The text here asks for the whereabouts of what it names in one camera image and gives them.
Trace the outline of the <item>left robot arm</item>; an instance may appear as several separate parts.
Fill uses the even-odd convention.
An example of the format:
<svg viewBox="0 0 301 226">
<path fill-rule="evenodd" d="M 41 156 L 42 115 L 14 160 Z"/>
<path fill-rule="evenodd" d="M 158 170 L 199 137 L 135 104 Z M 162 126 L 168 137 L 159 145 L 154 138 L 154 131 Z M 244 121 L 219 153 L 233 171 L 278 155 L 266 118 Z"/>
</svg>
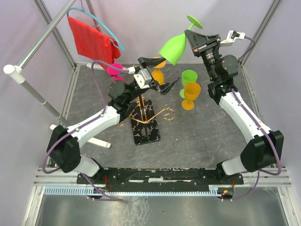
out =
<svg viewBox="0 0 301 226">
<path fill-rule="evenodd" d="M 128 118 L 135 109 L 134 100 L 146 91 L 152 89 L 162 95 L 170 91 L 179 80 L 178 77 L 161 85 L 149 72 L 150 68 L 165 60 L 164 57 L 140 57 L 139 66 L 126 69 L 102 60 L 93 61 L 93 64 L 103 64 L 118 72 L 131 74 L 134 80 L 131 83 L 122 80 L 113 81 L 109 90 L 110 102 L 104 103 L 104 108 L 93 116 L 68 127 L 56 126 L 52 131 L 46 157 L 51 158 L 64 173 L 76 171 L 87 175 L 94 184 L 102 182 L 104 173 L 101 165 L 94 159 L 81 155 L 81 147 L 95 135 Z"/>
</svg>

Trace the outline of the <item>pink wine glass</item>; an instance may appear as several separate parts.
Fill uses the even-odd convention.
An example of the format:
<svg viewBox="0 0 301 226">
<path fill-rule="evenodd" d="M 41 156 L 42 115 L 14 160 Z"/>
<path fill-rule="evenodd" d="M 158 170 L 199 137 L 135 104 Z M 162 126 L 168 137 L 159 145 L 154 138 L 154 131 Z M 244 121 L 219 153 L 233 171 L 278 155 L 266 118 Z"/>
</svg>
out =
<svg viewBox="0 0 301 226">
<path fill-rule="evenodd" d="M 111 64 L 111 66 L 123 70 L 123 66 L 121 64 L 113 63 L 113 64 Z M 123 82 L 125 82 L 124 78 L 119 76 L 121 71 L 119 71 L 115 68 L 111 68 L 111 67 L 108 66 L 107 69 L 106 69 L 107 73 L 112 77 L 112 81 L 113 82 L 114 81 L 123 81 Z"/>
</svg>

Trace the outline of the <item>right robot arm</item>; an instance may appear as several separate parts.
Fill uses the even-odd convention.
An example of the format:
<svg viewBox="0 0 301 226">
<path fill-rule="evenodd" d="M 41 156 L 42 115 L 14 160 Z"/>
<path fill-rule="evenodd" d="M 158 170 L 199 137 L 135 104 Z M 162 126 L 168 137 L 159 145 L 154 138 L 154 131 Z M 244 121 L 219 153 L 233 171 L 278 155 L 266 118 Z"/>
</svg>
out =
<svg viewBox="0 0 301 226">
<path fill-rule="evenodd" d="M 240 66 L 238 58 L 219 53 L 222 44 L 238 39 L 238 32 L 228 36 L 226 41 L 221 41 L 218 34 L 203 35 L 191 30 L 185 30 L 184 34 L 194 56 L 201 57 L 206 67 L 210 78 L 209 96 L 227 112 L 247 142 L 240 155 L 217 164 L 217 182 L 226 184 L 234 174 L 254 171 L 278 176 L 284 136 L 265 125 L 241 97 L 234 85 Z"/>
</svg>

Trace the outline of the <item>green wine glass front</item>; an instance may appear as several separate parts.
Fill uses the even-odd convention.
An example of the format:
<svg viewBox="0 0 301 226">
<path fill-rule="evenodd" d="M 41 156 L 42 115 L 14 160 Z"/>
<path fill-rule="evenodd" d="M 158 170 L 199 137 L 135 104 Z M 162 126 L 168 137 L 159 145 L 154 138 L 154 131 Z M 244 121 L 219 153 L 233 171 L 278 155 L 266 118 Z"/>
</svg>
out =
<svg viewBox="0 0 301 226">
<path fill-rule="evenodd" d="M 169 39 L 163 47 L 159 50 L 159 54 L 164 57 L 172 65 L 176 65 L 181 59 L 186 48 L 186 35 L 176 35 Z"/>
</svg>

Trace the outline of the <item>orange wine glass front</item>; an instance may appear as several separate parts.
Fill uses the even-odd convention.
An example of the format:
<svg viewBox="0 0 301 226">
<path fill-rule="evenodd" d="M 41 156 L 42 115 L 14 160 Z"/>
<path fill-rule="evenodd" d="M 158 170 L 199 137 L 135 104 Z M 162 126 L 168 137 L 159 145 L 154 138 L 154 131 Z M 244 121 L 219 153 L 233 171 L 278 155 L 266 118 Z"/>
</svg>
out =
<svg viewBox="0 0 301 226">
<path fill-rule="evenodd" d="M 163 85 L 165 83 L 164 75 L 163 75 L 162 71 L 160 70 L 165 65 L 166 65 L 166 61 L 163 61 L 162 63 L 155 66 L 154 67 L 155 70 L 151 73 L 154 80 L 156 80 L 160 85 Z"/>
</svg>

